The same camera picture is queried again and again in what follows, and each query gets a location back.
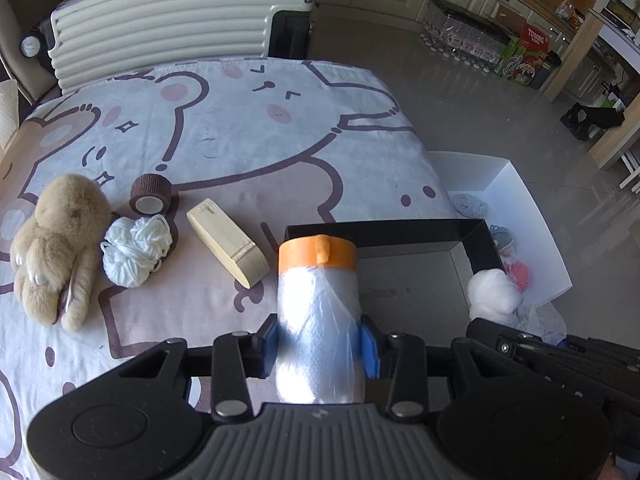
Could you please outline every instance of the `orange tape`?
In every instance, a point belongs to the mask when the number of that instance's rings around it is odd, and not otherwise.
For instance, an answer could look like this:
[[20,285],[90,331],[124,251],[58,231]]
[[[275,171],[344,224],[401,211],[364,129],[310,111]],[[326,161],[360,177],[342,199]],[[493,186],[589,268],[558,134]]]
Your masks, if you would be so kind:
[[297,267],[341,267],[356,270],[356,246],[328,235],[294,238],[280,246],[278,272]]

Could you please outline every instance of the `pink yarn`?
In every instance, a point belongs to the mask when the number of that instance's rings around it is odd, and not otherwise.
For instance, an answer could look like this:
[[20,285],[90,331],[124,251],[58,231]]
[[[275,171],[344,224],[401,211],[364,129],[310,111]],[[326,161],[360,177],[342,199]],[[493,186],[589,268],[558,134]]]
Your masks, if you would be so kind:
[[529,277],[529,267],[522,262],[513,262],[508,264],[502,263],[504,272],[510,277],[511,281],[515,283],[521,292],[524,292],[531,284],[531,278]]

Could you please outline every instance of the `brown tape roll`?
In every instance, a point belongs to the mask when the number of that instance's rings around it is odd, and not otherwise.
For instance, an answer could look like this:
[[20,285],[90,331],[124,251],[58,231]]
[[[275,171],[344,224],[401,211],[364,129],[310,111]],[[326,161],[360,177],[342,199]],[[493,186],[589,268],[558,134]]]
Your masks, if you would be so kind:
[[129,206],[143,216],[164,214],[171,202],[171,183],[157,173],[140,175],[131,186]]

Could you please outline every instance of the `floor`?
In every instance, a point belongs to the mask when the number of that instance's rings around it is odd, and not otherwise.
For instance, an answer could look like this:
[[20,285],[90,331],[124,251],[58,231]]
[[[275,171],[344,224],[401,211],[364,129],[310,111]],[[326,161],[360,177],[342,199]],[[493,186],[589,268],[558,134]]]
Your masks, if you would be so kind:
[[572,104],[432,54],[417,33],[319,18],[311,59],[372,70],[428,150],[508,158],[538,204],[574,287],[554,305],[570,333],[640,348],[640,250],[629,227],[640,199],[600,171],[588,145],[559,123]]

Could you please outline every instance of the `bed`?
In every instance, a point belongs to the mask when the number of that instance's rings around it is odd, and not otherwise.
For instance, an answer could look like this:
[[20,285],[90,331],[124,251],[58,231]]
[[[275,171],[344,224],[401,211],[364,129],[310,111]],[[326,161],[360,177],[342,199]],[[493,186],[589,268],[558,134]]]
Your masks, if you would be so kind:
[[[174,244],[161,268],[131,289],[101,274],[75,334],[26,319],[8,255],[44,186],[69,172],[94,179],[130,218],[140,174],[164,175],[174,194],[166,215]],[[384,84],[367,70],[308,60],[203,59],[84,86],[25,120],[0,179],[0,472],[20,480],[37,478],[24,435],[48,402],[166,338],[205,346],[255,331],[275,311],[287,225],[456,216]],[[251,289],[188,224],[186,212],[204,198],[267,256],[271,272]],[[190,403],[208,411],[209,388],[194,381]],[[254,406],[276,400],[270,381],[250,389]]]

